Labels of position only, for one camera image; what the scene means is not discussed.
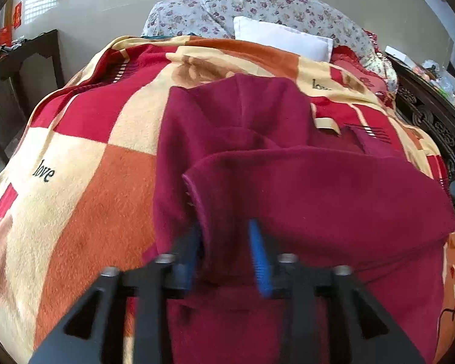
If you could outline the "maroon fleece sweater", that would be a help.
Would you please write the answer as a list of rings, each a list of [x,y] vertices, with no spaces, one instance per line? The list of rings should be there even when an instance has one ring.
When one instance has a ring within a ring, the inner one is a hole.
[[[304,265],[349,265],[426,362],[455,339],[455,211],[394,141],[322,131],[284,78],[170,89],[153,218],[158,250],[193,225],[192,293],[167,304],[176,363],[274,363],[285,302],[255,286],[248,222]]]

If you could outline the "dark carved wooden headboard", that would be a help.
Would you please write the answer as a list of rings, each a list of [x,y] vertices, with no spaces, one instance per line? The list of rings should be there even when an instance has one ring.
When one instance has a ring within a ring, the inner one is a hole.
[[[455,107],[401,61],[393,57],[388,59],[398,78],[397,112],[432,137],[446,165],[449,180],[454,181]]]

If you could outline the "clutter on headboard shelf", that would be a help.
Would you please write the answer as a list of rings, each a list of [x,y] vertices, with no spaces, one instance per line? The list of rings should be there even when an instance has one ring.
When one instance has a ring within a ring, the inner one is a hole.
[[[432,94],[439,95],[455,108],[455,71],[451,64],[445,68],[432,59],[417,63],[406,53],[389,45],[385,48],[385,54],[398,74],[400,88],[403,85],[403,78],[407,77],[408,80],[415,80]]]

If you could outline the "red orange patterned blanket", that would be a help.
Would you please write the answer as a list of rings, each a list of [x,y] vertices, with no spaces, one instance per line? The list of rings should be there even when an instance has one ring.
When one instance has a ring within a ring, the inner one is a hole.
[[[168,94],[236,75],[292,81],[314,99],[318,129],[355,127],[394,141],[450,198],[432,138],[343,67],[239,40],[120,37],[37,105],[0,173],[2,362],[32,363],[106,267],[141,268],[190,231],[158,250],[153,196]],[[121,363],[135,363],[135,312],[129,298]],[[455,363],[455,339],[439,359],[422,363]]]

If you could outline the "red pink pillow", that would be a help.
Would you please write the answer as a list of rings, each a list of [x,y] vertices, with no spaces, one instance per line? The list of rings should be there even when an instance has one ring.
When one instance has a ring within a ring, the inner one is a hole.
[[[384,106],[394,109],[399,88],[397,74],[392,63],[380,50],[377,35],[368,30],[365,32],[371,40],[373,48],[368,63],[361,64],[357,54],[345,45],[333,49],[330,62],[351,72],[378,97]]]

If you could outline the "white pillow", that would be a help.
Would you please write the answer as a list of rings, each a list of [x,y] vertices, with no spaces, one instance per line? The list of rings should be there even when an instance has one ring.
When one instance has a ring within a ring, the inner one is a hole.
[[[317,62],[329,62],[334,42],[330,38],[310,35],[285,25],[258,22],[245,16],[233,19],[235,39],[295,53]]]

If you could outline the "dark wooden side table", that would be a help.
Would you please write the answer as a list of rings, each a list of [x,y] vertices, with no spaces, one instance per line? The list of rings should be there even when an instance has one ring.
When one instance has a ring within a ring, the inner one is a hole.
[[[0,58],[0,83],[9,81],[19,111],[25,118],[30,116],[31,111],[28,106],[29,98],[23,88],[20,70],[23,63],[34,55],[51,59],[57,88],[61,89],[66,85],[60,58],[59,30],[57,29],[43,32],[33,39],[25,40],[17,49]]]

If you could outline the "floral quilt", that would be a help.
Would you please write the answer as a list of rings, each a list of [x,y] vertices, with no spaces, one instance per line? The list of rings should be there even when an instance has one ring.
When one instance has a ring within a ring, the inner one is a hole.
[[[142,35],[232,39],[236,16],[330,38],[335,47],[350,48],[364,68],[385,81],[389,91],[398,89],[395,69],[368,32],[320,0],[163,0],[153,6]]]

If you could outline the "red paper wall decoration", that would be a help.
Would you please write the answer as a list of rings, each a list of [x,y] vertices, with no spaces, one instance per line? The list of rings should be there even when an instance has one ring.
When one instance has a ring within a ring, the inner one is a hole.
[[[19,28],[22,24],[22,7],[23,7],[23,2],[19,1],[14,8],[14,13],[13,13],[13,28],[16,30]]]

